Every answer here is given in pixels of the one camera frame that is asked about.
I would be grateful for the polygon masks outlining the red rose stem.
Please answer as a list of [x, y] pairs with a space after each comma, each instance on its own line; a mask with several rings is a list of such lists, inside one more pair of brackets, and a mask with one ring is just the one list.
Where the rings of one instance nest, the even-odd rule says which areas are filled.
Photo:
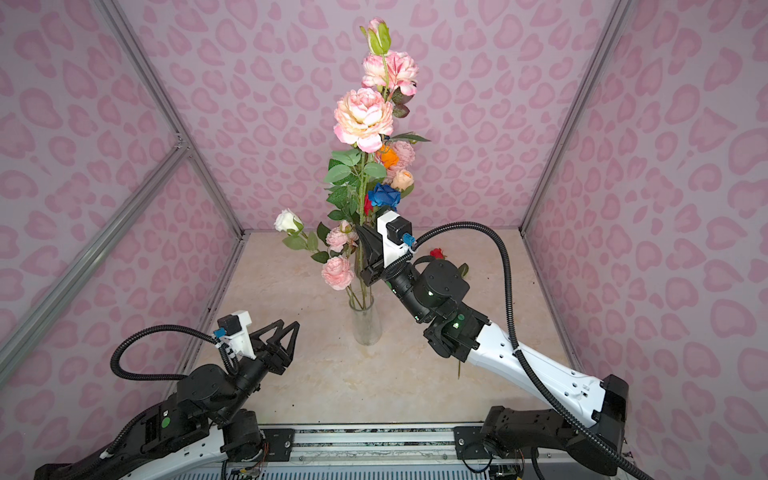
[[373, 213], [374, 207], [372, 205], [372, 201], [369, 196], [365, 197], [364, 205], [363, 205], [363, 214], [365, 216], [369, 216]]
[[[431, 260], [447, 260], [447, 256], [444, 253], [442, 248], [434, 248], [429, 252], [429, 257]], [[457, 267], [460, 277], [465, 278], [469, 272], [469, 265], [467, 263], [462, 263]]]

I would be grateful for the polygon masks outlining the large pink rose spray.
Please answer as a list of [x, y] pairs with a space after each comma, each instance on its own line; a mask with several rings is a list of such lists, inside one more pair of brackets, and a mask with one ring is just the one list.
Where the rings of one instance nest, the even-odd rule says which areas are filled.
[[[370, 20], [361, 27], [361, 33], [368, 46], [362, 62], [361, 87], [345, 93], [334, 110], [334, 134], [347, 148], [331, 154], [325, 179], [330, 185], [327, 202], [333, 206], [328, 217], [338, 223], [348, 221], [354, 231], [359, 225], [372, 226], [381, 211], [390, 209], [374, 207], [369, 216], [363, 214], [368, 192], [378, 183], [390, 185], [399, 171], [387, 170], [378, 159], [378, 151], [399, 140], [410, 142], [413, 148], [425, 141], [412, 132], [395, 132], [395, 121], [408, 116], [408, 102], [418, 91], [416, 61], [408, 53], [393, 49], [390, 29], [384, 20]], [[373, 296], [359, 277], [361, 260], [357, 239], [353, 289], [363, 297]]]

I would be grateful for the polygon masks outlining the peach rose stem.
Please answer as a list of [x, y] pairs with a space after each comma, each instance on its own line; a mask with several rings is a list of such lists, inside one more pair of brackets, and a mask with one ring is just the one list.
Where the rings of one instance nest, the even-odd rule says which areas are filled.
[[404, 198], [413, 190], [414, 183], [413, 175], [408, 170], [402, 169], [395, 173], [390, 185]]

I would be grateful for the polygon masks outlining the tall clear ribbed glass vase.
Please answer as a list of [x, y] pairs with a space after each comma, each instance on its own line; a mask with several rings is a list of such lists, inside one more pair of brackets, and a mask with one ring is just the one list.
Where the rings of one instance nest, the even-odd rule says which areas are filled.
[[364, 346], [375, 345], [382, 336], [382, 325], [374, 309], [373, 296], [350, 296], [352, 312], [352, 333], [355, 340]]

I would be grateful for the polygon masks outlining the orange flower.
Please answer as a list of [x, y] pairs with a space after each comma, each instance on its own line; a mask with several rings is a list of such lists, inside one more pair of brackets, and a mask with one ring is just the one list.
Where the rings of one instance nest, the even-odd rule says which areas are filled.
[[383, 145], [378, 151], [378, 159], [387, 170], [394, 168], [399, 163], [397, 152], [388, 145]]

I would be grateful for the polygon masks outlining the white rose spray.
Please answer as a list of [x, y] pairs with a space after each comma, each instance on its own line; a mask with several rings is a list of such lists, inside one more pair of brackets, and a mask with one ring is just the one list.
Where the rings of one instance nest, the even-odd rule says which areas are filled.
[[282, 210], [274, 221], [274, 229], [285, 237], [282, 243], [294, 251], [306, 251], [318, 263], [325, 264], [330, 259], [326, 239], [330, 230], [320, 223], [316, 230], [305, 228], [304, 222], [290, 209]]

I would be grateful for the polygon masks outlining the pink peony flower spray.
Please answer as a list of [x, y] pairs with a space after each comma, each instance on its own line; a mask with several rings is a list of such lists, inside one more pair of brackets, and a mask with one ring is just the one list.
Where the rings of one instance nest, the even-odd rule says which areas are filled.
[[393, 152], [397, 156], [397, 162], [391, 167], [392, 170], [407, 169], [414, 162], [416, 152], [413, 145], [408, 141], [395, 141], [390, 144]]

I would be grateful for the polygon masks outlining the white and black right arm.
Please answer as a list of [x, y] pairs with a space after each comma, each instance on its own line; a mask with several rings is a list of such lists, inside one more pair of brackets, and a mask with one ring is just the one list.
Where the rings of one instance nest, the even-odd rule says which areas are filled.
[[[414, 258], [419, 244], [454, 230], [486, 235], [497, 247], [504, 284], [506, 324], [499, 326], [464, 299], [469, 285], [459, 268], [431, 256]], [[477, 222], [453, 222], [415, 238], [402, 217], [381, 231], [360, 226], [362, 278], [367, 285], [384, 282], [442, 358], [455, 358], [488, 370], [546, 403], [543, 410], [489, 410], [481, 444], [492, 457], [528, 451], [538, 462], [540, 449], [560, 450], [583, 467], [604, 475], [633, 472], [622, 454], [628, 385], [609, 375], [580, 373], [527, 347], [517, 337], [509, 254], [501, 237]]]

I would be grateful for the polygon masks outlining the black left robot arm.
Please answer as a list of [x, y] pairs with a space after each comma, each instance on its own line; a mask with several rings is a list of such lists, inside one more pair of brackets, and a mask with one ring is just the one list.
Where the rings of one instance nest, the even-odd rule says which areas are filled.
[[277, 320], [245, 341], [254, 355], [237, 355], [223, 337], [163, 324], [138, 331], [124, 340], [110, 359], [112, 372], [125, 380], [162, 381], [162, 374], [139, 374], [123, 369], [122, 356], [152, 334], [190, 335], [216, 347], [223, 363], [206, 364], [189, 374], [170, 374], [176, 390], [169, 397], [134, 416], [100, 450], [74, 463], [49, 463], [35, 471], [37, 479], [136, 479], [139, 471], [157, 474], [162, 465], [173, 473], [211, 459], [259, 464], [271, 447], [256, 415], [245, 409], [268, 374], [281, 375], [291, 365], [300, 326]]

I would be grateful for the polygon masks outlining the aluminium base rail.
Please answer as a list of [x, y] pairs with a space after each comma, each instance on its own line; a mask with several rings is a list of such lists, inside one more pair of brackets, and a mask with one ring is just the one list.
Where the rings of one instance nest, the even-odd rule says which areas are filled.
[[523, 449], [500, 458], [479, 422], [274, 424], [263, 462], [213, 460], [185, 479], [595, 479], [565, 452]]

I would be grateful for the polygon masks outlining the aluminium diagonal frame bar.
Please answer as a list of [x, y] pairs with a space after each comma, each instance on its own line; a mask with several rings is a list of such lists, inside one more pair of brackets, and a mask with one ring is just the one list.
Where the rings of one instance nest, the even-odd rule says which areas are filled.
[[180, 141], [161, 164], [97, 232], [22, 317], [21, 324], [1, 346], [1, 384], [6, 385], [35, 350], [64, 309], [90, 281], [138, 218], [186, 159], [188, 143]]

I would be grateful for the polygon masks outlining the aluminium frame post right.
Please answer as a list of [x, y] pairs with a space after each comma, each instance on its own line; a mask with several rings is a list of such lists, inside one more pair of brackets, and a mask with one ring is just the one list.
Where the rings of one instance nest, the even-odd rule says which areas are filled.
[[541, 205], [544, 203], [544, 196], [552, 182], [553, 176], [564, 157], [565, 150], [573, 134], [578, 128], [579, 122], [625, 30], [626, 24], [634, 13], [636, 4], [636, 1], [631, 0], [614, 1], [612, 4], [610, 14], [596, 42], [595, 50], [586, 63], [574, 96], [569, 102], [568, 110], [563, 117], [562, 125], [544, 164], [542, 175], [533, 191], [531, 202], [523, 217], [519, 228], [520, 235], [523, 238], [533, 229], [533, 223]]

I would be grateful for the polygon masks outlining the aluminium frame corner post left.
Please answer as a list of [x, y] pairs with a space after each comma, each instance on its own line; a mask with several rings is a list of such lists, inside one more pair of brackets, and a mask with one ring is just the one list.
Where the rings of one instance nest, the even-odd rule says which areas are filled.
[[189, 129], [186, 127], [179, 110], [172, 100], [169, 90], [166, 88], [156, 69], [152, 65], [141, 41], [131, 26], [128, 18], [118, 1], [98, 0], [93, 1], [99, 10], [106, 25], [114, 34], [117, 43], [133, 65], [138, 77], [152, 99], [160, 114], [168, 123], [177, 137], [179, 144], [187, 151], [193, 168], [202, 181], [203, 186], [211, 196], [214, 205], [224, 217], [230, 229], [237, 238], [244, 238], [246, 229], [238, 220], [234, 209], [227, 200], [222, 188], [215, 180], [212, 170], [206, 164]]

